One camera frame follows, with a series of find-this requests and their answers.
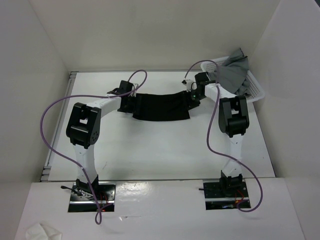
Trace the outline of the black skirt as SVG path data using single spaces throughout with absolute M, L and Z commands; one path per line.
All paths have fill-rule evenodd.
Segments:
M 133 118 L 137 120 L 170 122 L 190 118 L 183 91 L 164 95 L 138 93 L 136 100 Z

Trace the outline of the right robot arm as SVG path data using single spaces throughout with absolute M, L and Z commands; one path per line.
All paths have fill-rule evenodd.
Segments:
M 227 157 L 220 172 L 219 192 L 225 197 L 233 196 L 243 184 L 242 142 L 250 124 L 247 100 L 244 96 L 227 93 L 219 83 L 209 80 L 205 72 L 197 74 L 195 80 L 184 78 L 182 84 L 191 108 L 203 98 L 215 102 L 212 118 L 218 114 L 218 127 L 228 137 L 228 153 L 214 151 Z

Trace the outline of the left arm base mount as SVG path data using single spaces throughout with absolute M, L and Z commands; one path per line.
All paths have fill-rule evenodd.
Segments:
M 69 213 L 86 213 L 96 212 L 98 210 L 94 197 L 91 193 L 77 188 L 74 183 L 72 187 L 64 185 L 60 186 L 63 190 L 70 191 Z M 102 212 L 113 212 L 115 209 L 116 183 L 115 182 L 99 182 L 96 198 Z

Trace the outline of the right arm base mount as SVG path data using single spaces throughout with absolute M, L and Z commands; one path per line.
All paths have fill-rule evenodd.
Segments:
M 237 209 L 238 204 L 241 209 L 251 208 L 245 181 L 236 189 L 224 192 L 218 179 L 204 180 L 199 191 L 204 194 L 206 210 L 232 210 Z

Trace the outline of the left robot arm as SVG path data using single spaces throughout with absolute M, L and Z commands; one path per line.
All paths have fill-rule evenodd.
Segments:
M 66 136 L 73 145 L 77 164 L 76 188 L 88 200 L 100 193 L 99 175 L 95 167 L 95 144 L 100 136 L 101 120 L 107 114 L 118 111 L 129 100 L 135 99 L 137 83 L 122 80 L 118 88 L 97 97 L 89 103 L 73 105 L 66 128 Z

